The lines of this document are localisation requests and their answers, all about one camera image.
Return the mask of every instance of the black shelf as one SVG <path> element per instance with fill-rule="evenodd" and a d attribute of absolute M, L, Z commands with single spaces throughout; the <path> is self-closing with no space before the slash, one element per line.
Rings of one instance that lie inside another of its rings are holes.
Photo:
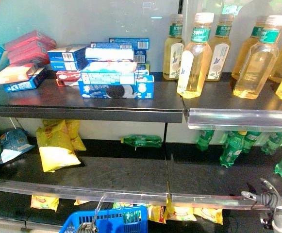
<path fill-rule="evenodd" d="M 78 86 L 57 86 L 55 79 L 40 87 L 6 93 L 0 85 L 0 117 L 68 118 L 181 123 L 183 103 L 175 82 L 155 82 L 154 99 L 85 99 Z"/>

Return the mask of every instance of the barcode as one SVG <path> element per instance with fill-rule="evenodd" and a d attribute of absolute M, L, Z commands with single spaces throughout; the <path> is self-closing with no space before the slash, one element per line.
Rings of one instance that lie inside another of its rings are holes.
<path fill-rule="evenodd" d="M 63 56 L 63 61 L 67 61 L 67 62 L 73 62 L 74 61 L 73 54 L 70 53 L 70 52 L 63 52 L 62 56 Z"/>
<path fill-rule="evenodd" d="M 145 56 L 144 55 L 133 56 L 133 61 L 137 63 L 145 63 Z"/>
<path fill-rule="evenodd" d="M 64 62 L 64 66 L 66 70 L 77 70 L 73 62 Z"/>
<path fill-rule="evenodd" d="M 149 43 L 148 42 L 137 42 L 137 48 L 138 49 L 148 49 Z"/>

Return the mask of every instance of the green label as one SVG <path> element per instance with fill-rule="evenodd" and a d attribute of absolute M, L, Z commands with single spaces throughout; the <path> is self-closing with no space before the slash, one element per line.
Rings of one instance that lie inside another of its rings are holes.
<path fill-rule="evenodd" d="M 259 38 L 259 41 L 262 43 L 274 44 L 278 34 L 279 30 L 262 30 L 262 34 Z"/>
<path fill-rule="evenodd" d="M 220 36 L 229 35 L 231 29 L 232 29 L 231 25 L 218 25 L 216 28 L 215 35 L 220 35 Z"/>
<path fill-rule="evenodd" d="M 193 28 L 193 33 L 191 34 L 192 42 L 207 42 L 210 35 L 209 28 Z"/>
<path fill-rule="evenodd" d="M 182 35 L 183 25 L 171 25 L 169 35 Z"/>
<path fill-rule="evenodd" d="M 263 27 L 254 27 L 251 36 L 261 37 Z"/>

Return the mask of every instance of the store shelf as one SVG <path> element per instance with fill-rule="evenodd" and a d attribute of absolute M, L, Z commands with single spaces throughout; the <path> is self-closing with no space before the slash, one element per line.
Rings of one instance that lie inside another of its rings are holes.
<path fill-rule="evenodd" d="M 224 209 L 251 209 L 254 202 L 241 197 L 241 191 L 261 193 L 259 178 L 270 181 L 282 196 L 282 178 L 273 172 L 282 158 L 282 149 L 269 156 L 253 147 L 240 154 L 231 168 L 219 165 L 222 146 L 211 145 L 200 152 L 193 144 L 168 143 L 166 152 L 173 203 Z M 263 209 L 260 205 L 254 208 Z"/>
<path fill-rule="evenodd" d="M 282 132 L 282 100 L 275 95 L 277 83 L 267 81 L 255 100 L 232 95 L 233 85 L 224 80 L 206 82 L 200 97 L 185 99 L 188 128 Z"/>
<path fill-rule="evenodd" d="M 84 99 L 77 86 L 58 87 L 54 79 L 40 87 L 6 93 L 0 85 L 0 117 L 68 118 L 181 123 L 183 103 L 175 82 L 155 82 L 154 99 Z"/>

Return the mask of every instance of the stacked boxes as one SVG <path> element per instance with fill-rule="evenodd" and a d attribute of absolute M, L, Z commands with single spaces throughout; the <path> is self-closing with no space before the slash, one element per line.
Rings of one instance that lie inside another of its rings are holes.
<path fill-rule="evenodd" d="M 56 81 L 59 86 L 78 85 L 80 70 L 88 64 L 85 50 L 84 45 L 70 45 L 48 51 L 50 65 L 58 71 Z"/>

